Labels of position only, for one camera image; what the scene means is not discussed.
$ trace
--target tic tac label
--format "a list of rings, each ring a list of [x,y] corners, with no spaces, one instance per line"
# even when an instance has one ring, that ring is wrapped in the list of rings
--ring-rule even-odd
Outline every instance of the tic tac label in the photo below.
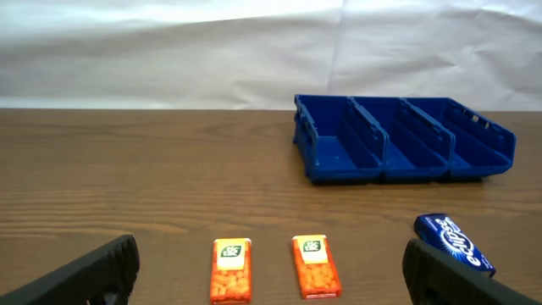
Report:
[[[467,235],[446,214],[434,213],[418,216],[414,230],[429,245],[448,253],[456,260],[489,276],[495,268],[474,246]]]
[[[245,265],[246,238],[218,239],[218,270],[239,270]]]
[[[303,263],[327,263],[328,253],[325,249],[325,236],[295,236],[301,251]]]

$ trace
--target orange tic tac box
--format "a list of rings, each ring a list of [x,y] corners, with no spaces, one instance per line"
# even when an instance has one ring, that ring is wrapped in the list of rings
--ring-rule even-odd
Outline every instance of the orange tic tac box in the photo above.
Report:
[[[251,301],[251,244],[248,238],[214,241],[211,304]]]
[[[301,297],[338,297],[342,292],[339,276],[324,235],[292,238]]]

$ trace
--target white backdrop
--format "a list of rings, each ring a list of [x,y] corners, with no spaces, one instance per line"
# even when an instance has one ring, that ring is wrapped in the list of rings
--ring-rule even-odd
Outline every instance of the white backdrop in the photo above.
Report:
[[[537,0],[3,0],[0,107],[542,110]]]

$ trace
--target wooden table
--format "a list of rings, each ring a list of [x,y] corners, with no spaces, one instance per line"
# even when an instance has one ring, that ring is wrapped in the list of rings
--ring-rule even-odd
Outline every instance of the wooden table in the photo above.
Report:
[[[141,271],[130,304],[207,304],[215,238],[250,237],[253,304],[302,304],[290,239],[326,234],[332,303],[409,304],[401,259],[419,214],[445,212],[542,301],[542,113],[487,113],[515,164],[479,183],[312,186],[292,112],[0,112],[0,294],[122,234]]]

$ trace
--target blue storage container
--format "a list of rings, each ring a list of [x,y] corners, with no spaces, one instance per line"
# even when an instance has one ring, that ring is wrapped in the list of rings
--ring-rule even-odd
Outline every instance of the blue storage container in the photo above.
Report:
[[[515,136],[449,98],[296,96],[310,180],[431,180],[499,174]]]

